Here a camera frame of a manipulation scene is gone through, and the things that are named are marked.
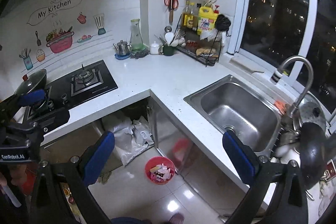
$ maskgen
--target window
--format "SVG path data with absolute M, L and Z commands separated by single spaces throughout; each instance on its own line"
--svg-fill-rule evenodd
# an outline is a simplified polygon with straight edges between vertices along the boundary
M 314 69 L 310 92 L 323 104 L 331 132 L 336 132 L 336 2 L 331 0 L 242 0 L 235 19 L 240 26 L 230 40 L 229 53 L 239 52 L 262 65 L 267 73 L 293 55 L 306 57 Z M 301 93 L 307 68 L 296 62 L 283 77 L 282 88 Z
M 308 3 L 309 0 L 249 0 L 241 48 L 274 67 L 298 54 Z
M 314 69 L 310 91 L 333 112 L 336 108 L 336 5 L 331 0 L 319 0 L 314 34 L 307 59 Z M 298 82 L 306 85 L 308 71 L 304 66 Z

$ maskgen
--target green cup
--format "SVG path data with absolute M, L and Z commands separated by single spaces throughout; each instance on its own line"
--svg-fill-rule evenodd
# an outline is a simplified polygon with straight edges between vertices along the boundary
M 172 56 L 174 54 L 175 47 L 163 45 L 162 47 L 162 53 L 165 56 Z

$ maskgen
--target yellow detergent bottle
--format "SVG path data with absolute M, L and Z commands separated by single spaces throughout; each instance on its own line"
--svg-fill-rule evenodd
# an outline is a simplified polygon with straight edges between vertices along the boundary
M 197 34 L 200 35 L 202 31 L 210 31 L 215 27 L 215 21 L 218 14 L 214 13 L 211 7 L 202 6 L 198 14 Z

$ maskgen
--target white countertop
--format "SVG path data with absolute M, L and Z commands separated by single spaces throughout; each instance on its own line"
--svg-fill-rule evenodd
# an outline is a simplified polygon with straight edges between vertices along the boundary
M 233 75 L 270 102 L 274 100 L 259 88 L 238 76 L 228 68 L 216 64 L 205 67 L 201 63 L 177 52 L 174 56 L 148 55 L 145 58 L 116 60 L 114 56 L 95 57 L 84 65 L 103 59 L 118 89 L 100 95 L 70 110 L 70 119 L 65 125 L 44 136 L 41 145 L 49 143 L 77 128 L 93 122 L 105 115 L 119 110 L 129 104 L 152 96 L 161 107 L 169 110 L 169 116 L 176 125 L 242 190 L 248 186 L 242 183 L 231 160 L 222 147 L 222 134 L 204 117 L 194 110 L 184 97 Z M 63 73 L 76 69 L 68 66 Z M 273 196 L 275 184 L 271 184 L 264 198 L 262 207 L 267 208 Z

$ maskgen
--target frying pan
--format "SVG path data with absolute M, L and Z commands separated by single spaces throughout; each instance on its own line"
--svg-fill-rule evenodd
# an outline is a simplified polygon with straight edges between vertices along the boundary
M 300 168 L 307 190 L 320 180 L 327 162 L 335 155 L 336 134 L 326 138 L 319 125 L 305 122 L 301 127 L 300 136 Z

